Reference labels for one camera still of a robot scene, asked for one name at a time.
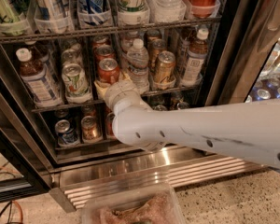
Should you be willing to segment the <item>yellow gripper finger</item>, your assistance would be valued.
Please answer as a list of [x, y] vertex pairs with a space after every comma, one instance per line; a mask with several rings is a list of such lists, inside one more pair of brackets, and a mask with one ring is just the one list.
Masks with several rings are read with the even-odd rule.
[[95, 80], [94, 81], [94, 85], [95, 85], [98, 97], [100, 99], [104, 99], [105, 98], [105, 94], [106, 94], [108, 88], [110, 87], [110, 84], [109, 83], [101, 82], [99, 80]]
[[119, 81], [131, 81], [131, 79], [126, 72], [120, 71], [119, 72]]

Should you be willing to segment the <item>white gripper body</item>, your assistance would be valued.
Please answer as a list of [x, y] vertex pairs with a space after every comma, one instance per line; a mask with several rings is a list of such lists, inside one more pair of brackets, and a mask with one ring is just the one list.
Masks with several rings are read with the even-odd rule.
[[111, 85], [105, 93], [104, 101], [116, 116], [131, 111], [152, 110], [131, 81], [119, 81]]

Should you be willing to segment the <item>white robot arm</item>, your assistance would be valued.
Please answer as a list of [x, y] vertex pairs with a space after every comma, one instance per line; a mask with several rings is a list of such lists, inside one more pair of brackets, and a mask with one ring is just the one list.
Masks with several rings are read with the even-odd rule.
[[172, 143], [280, 169], [280, 99], [156, 111], [125, 74], [94, 84], [123, 144], [153, 152]]

